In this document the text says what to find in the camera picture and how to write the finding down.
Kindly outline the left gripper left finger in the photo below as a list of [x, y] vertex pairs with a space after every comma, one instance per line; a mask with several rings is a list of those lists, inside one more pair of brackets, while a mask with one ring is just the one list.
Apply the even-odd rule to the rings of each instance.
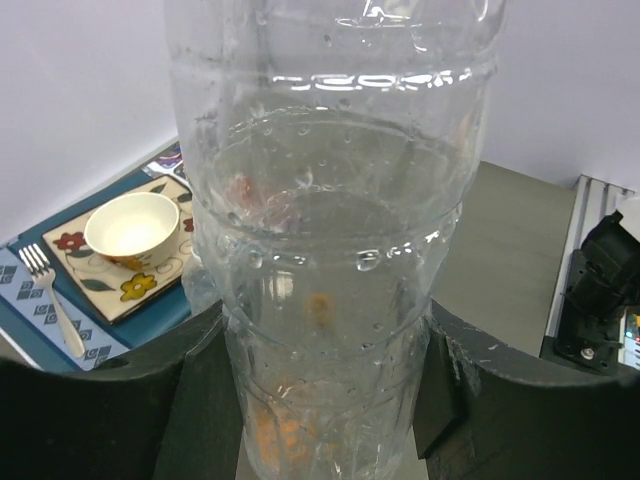
[[241, 437], [220, 303], [92, 371], [1, 362], [4, 479], [232, 479]]

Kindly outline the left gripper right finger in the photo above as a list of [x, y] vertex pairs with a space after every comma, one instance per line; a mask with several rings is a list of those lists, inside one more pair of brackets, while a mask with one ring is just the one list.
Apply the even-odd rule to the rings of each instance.
[[414, 413], [431, 479], [636, 479], [639, 373], [531, 356], [434, 303]]

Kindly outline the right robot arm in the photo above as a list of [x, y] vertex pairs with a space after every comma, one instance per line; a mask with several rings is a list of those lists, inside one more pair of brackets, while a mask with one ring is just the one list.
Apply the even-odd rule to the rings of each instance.
[[639, 318], [639, 240], [616, 211], [571, 253], [559, 318], [540, 357], [596, 375], [618, 373], [620, 327]]

